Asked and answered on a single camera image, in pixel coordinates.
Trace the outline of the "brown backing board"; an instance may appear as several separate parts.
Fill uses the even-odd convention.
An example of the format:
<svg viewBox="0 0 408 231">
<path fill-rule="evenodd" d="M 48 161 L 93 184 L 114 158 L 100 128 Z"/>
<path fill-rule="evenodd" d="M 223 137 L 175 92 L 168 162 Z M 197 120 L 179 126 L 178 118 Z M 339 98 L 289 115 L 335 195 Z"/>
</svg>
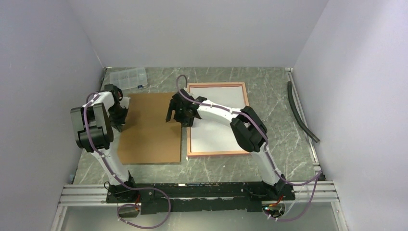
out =
<svg viewBox="0 0 408 231">
<path fill-rule="evenodd" d="M 117 154 L 122 164 L 162 164 L 181 161 L 181 125 L 166 122 L 170 93 L 129 95 L 126 123 Z"/>
</svg>

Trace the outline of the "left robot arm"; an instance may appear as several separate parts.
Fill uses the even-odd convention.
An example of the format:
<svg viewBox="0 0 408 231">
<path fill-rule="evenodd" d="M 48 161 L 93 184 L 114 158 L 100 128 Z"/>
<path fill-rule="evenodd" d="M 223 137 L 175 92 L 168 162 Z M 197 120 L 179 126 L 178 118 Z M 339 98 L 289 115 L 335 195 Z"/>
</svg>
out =
<svg viewBox="0 0 408 231">
<path fill-rule="evenodd" d="M 137 198 L 138 189 L 130 172 L 111 149 L 114 130 L 122 131 L 128 113 L 129 97 L 113 84 L 103 91 L 91 93 L 87 102 L 70 110 L 76 144 L 91 153 L 101 164 L 109 179 L 109 190 L 125 202 Z"/>
</svg>

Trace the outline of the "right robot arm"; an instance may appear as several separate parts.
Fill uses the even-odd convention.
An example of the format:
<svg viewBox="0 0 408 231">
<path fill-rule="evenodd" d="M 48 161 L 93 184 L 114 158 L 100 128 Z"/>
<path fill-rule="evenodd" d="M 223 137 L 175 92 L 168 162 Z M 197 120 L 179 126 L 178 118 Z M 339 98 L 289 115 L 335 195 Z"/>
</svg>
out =
<svg viewBox="0 0 408 231">
<path fill-rule="evenodd" d="M 185 90 L 180 90 L 169 102 L 166 122 L 171 119 L 183 127 L 192 127 L 195 119 L 209 119 L 229 127 L 237 144 L 250 153 L 256 162 L 265 195 L 271 200 L 280 197 L 287 200 L 294 198 L 293 187 L 277 168 L 269 152 L 268 130 L 252 107 L 226 107 L 205 97 L 193 98 Z"/>
</svg>

